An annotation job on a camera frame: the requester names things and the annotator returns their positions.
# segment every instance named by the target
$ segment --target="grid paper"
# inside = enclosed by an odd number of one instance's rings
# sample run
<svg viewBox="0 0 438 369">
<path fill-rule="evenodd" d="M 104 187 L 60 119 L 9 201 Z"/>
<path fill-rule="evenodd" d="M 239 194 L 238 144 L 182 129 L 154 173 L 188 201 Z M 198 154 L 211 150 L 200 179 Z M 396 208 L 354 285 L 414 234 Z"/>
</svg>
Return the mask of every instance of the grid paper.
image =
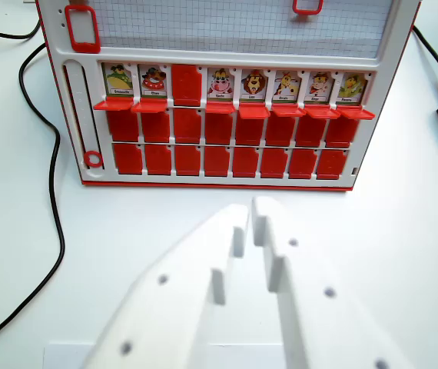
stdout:
<svg viewBox="0 0 438 369">
<path fill-rule="evenodd" d="M 89 0 L 102 46 L 375 58 L 392 0 Z M 298 0 L 313 9 L 318 0 Z"/>
</svg>

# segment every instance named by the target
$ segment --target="character card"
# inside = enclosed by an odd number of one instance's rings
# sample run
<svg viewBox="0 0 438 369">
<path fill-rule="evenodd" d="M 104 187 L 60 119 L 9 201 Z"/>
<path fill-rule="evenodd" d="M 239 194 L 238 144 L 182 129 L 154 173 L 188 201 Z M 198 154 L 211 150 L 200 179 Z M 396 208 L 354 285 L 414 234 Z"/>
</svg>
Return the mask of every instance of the character card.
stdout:
<svg viewBox="0 0 438 369">
<path fill-rule="evenodd" d="M 259 69 L 243 69 L 240 101 L 265 101 L 267 77 Z"/>
<path fill-rule="evenodd" d="M 134 96 L 130 71 L 124 63 L 101 63 L 107 96 Z"/>
<path fill-rule="evenodd" d="M 342 78 L 337 104 L 358 105 L 366 88 L 364 73 L 345 73 Z"/>
<path fill-rule="evenodd" d="M 227 68 L 209 68 L 207 98 L 217 101 L 233 100 L 234 76 Z"/>
<path fill-rule="evenodd" d="M 166 98 L 166 73 L 159 65 L 139 65 L 141 95 L 143 98 Z"/>
<path fill-rule="evenodd" d="M 295 71 L 277 71 L 272 102 L 297 102 L 301 78 Z"/>
<path fill-rule="evenodd" d="M 312 71 L 308 91 L 304 96 L 305 104 L 326 104 L 330 100 L 333 78 L 329 71 Z"/>
</svg>

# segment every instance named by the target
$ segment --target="red plastic frame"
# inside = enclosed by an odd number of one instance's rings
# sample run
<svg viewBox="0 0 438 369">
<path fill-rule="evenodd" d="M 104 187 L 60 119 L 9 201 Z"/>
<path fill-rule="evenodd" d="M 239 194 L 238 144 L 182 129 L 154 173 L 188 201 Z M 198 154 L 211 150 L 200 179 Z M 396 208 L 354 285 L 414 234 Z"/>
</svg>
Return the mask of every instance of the red plastic frame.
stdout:
<svg viewBox="0 0 438 369">
<path fill-rule="evenodd" d="M 96 158 L 99 159 L 97 163 L 93 163 L 91 161 L 91 155 L 94 155 Z M 86 151 L 84 153 L 84 163 L 91 168 L 99 168 L 103 165 L 103 157 L 101 154 L 97 151 Z"/>
<path fill-rule="evenodd" d="M 71 10 L 77 12 L 90 12 L 93 19 L 93 28 L 95 31 L 95 43 L 76 42 L 72 33 Z M 98 54 L 101 50 L 99 41 L 98 22 L 96 21 L 95 10 L 89 5 L 67 5 L 65 7 L 65 19 L 67 20 L 68 36 L 71 39 L 72 48 L 75 52 L 84 52 L 85 54 Z"/>
<path fill-rule="evenodd" d="M 297 8 L 297 0 L 294 0 L 293 2 L 293 11 L 296 14 L 301 14 L 301 15 L 314 15 L 314 14 L 318 14 L 319 12 L 321 12 L 321 9 L 324 6 L 324 0 L 319 0 L 318 2 L 318 9 L 314 9 L 314 10 L 303 10 L 303 9 L 298 9 Z"/>
</svg>

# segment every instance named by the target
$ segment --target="cartoon cow card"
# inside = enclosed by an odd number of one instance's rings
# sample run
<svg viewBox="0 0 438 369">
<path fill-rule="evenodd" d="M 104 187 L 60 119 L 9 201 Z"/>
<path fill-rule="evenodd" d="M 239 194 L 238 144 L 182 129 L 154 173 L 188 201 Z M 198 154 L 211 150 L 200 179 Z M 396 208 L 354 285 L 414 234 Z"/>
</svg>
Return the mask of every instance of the cartoon cow card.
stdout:
<svg viewBox="0 0 438 369">
<path fill-rule="evenodd" d="M 234 76 L 227 68 L 209 68 L 207 97 L 210 100 L 233 100 Z"/>
</svg>

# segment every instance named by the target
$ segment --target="white table surface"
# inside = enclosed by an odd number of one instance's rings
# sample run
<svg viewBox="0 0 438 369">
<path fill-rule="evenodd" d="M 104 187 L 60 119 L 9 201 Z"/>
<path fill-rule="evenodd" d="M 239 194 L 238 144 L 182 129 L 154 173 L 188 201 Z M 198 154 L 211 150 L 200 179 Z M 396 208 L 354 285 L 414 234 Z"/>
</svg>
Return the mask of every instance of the white table surface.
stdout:
<svg viewBox="0 0 438 369">
<path fill-rule="evenodd" d="M 33 4 L 0 0 L 0 32 L 29 32 Z M 438 1 L 416 24 L 438 50 Z M 48 201 L 53 134 L 26 105 L 18 68 L 43 42 L 0 39 L 0 321 L 58 254 Z M 56 171 L 65 260 L 46 289 L 0 334 L 0 368 L 40 369 L 49 342 L 93 342 L 128 285 L 195 224 L 268 194 L 304 241 L 324 246 L 340 276 L 418 368 L 438 368 L 438 67 L 410 38 L 363 166 L 348 193 L 81 185 L 45 52 L 26 73 L 35 105 L 62 134 Z M 277 343 L 277 305 L 261 250 L 248 238 L 214 343 Z"/>
</svg>

